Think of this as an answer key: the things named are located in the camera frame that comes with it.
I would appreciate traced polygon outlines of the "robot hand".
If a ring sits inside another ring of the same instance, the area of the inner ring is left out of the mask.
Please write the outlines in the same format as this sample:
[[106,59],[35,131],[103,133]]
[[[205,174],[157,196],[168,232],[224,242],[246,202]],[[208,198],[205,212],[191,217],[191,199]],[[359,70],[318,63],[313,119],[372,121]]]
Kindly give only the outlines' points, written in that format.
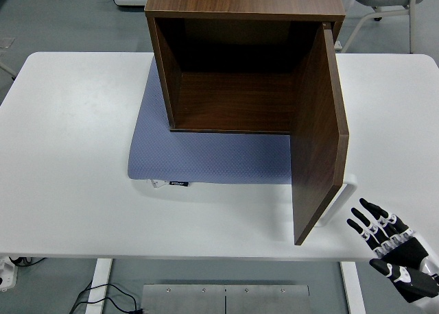
[[351,212],[361,223],[351,218],[346,222],[375,254],[370,266],[390,280],[406,302],[424,313],[437,313],[438,255],[394,213],[364,198],[359,203],[376,222],[356,208]]

